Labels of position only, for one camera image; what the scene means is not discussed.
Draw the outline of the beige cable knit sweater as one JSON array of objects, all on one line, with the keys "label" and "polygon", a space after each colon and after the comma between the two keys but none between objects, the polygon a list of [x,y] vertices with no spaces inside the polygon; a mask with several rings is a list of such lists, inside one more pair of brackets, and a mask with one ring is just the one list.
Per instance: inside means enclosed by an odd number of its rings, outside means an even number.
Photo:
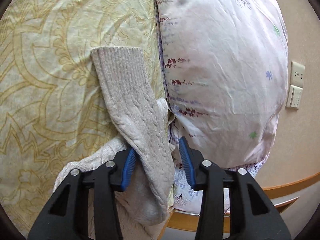
[{"label": "beige cable knit sweater", "polygon": [[91,58],[118,133],[93,155],[68,163],[55,185],[72,169],[94,170],[118,151],[133,147],[139,161],[129,187],[116,194],[121,231],[125,239],[157,239],[169,217],[174,180],[174,146],[166,133],[167,101],[154,95],[141,48],[98,47],[91,50]]}]

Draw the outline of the wooden bed headboard frame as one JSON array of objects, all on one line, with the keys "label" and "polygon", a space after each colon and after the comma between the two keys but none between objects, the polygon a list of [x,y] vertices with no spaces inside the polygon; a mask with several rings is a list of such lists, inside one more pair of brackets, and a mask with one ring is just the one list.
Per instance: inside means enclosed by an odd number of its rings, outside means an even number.
[{"label": "wooden bed headboard frame", "polygon": [[292,239],[293,231],[281,207],[289,207],[302,198],[303,190],[317,184],[319,174],[284,185],[261,188],[249,175],[239,172],[224,181],[229,189],[230,211],[219,211],[218,183],[209,180],[204,192],[201,214],[174,210],[159,239]]}]

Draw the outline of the beige wall light switch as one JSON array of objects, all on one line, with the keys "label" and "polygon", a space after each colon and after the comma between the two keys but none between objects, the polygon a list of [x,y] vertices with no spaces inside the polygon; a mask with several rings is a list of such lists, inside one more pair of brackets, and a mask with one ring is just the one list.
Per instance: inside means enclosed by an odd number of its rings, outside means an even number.
[{"label": "beige wall light switch", "polygon": [[303,88],[290,85],[286,107],[291,109],[299,109],[299,105],[302,98],[302,92]]}]

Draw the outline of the white lavender lower pillow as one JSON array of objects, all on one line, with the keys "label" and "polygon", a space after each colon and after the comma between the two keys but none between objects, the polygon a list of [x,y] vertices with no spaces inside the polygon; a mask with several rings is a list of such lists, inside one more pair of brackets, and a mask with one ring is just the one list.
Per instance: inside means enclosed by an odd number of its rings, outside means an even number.
[{"label": "white lavender lower pillow", "polygon": [[178,152],[178,132],[175,129],[176,116],[172,112],[171,103],[169,100],[168,92],[168,81],[167,81],[167,70],[164,63],[164,53],[163,53],[163,40],[161,33],[161,22],[160,14],[158,11],[157,1],[154,1],[155,5],[155,14],[156,14],[156,24],[157,24],[157,39],[159,47],[159,60],[161,64],[161,70],[163,75],[163,84],[165,90],[165,97],[168,103],[168,139],[171,144],[176,148],[173,151],[172,158],[175,164],[175,175],[174,182],[171,187],[170,198],[172,198],[172,208],[176,210],[181,210],[189,213],[200,213],[201,202],[202,202],[202,191],[195,192],[191,189],[190,185],[187,182],[187,178],[183,169],[182,161]]}]

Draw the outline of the beige wall power socket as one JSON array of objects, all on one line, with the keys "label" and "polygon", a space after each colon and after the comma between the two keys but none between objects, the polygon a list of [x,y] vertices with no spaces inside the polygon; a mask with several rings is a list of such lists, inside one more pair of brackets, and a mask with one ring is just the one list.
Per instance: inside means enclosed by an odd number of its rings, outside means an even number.
[{"label": "beige wall power socket", "polygon": [[305,66],[295,61],[291,62],[290,84],[303,88]]}]

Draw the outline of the yellow patterned bed sheet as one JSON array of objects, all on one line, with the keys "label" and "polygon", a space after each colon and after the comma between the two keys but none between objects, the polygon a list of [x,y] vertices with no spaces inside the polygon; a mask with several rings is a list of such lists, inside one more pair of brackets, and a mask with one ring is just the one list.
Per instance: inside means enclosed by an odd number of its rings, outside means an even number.
[{"label": "yellow patterned bed sheet", "polygon": [[66,164],[117,135],[91,50],[140,47],[164,97],[155,0],[12,0],[1,17],[1,205],[27,236]]}]

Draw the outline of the pink floral upper pillow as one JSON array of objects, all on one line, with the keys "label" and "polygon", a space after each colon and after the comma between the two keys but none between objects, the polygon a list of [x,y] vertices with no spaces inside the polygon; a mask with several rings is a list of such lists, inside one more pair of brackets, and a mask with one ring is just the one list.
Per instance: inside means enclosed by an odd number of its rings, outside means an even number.
[{"label": "pink floral upper pillow", "polygon": [[156,0],[170,139],[226,168],[266,160],[287,93],[276,0]]}]

